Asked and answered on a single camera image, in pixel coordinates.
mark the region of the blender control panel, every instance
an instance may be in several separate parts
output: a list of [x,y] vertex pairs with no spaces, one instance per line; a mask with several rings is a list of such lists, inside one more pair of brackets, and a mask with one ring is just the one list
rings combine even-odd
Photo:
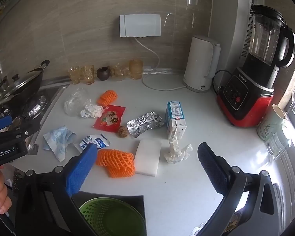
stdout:
[[223,93],[231,106],[238,110],[248,94],[248,88],[236,75],[233,75]]

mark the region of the human hand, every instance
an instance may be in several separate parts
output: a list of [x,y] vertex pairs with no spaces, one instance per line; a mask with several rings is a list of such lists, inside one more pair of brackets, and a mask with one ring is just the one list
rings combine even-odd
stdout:
[[4,176],[0,171],[0,214],[3,215],[12,206],[11,199],[7,196],[8,189],[4,184]]

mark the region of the orange foam fruit net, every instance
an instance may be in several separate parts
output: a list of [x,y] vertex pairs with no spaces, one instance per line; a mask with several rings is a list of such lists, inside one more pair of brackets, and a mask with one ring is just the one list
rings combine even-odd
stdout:
[[108,106],[110,103],[114,102],[117,99],[118,95],[113,90],[108,90],[104,94],[100,96],[100,98],[97,100],[97,103],[101,106]]
[[99,150],[96,165],[107,167],[110,177],[128,177],[135,173],[134,157],[119,150]]

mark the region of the red food wrapper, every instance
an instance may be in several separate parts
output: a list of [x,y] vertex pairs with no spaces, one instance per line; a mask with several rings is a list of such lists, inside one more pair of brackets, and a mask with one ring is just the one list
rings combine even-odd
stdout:
[[122,106],[107,106],[101,118],[97,118],[93,128],[109,132],[118,132],[121,117],[125,109],[126,108]]

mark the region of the green basket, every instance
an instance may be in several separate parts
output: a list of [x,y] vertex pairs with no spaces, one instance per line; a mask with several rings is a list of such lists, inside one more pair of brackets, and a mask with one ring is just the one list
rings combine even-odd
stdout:
[[129,204],[114,198],[94,198],[79,210],[99,236],[143,236],[145,222]]

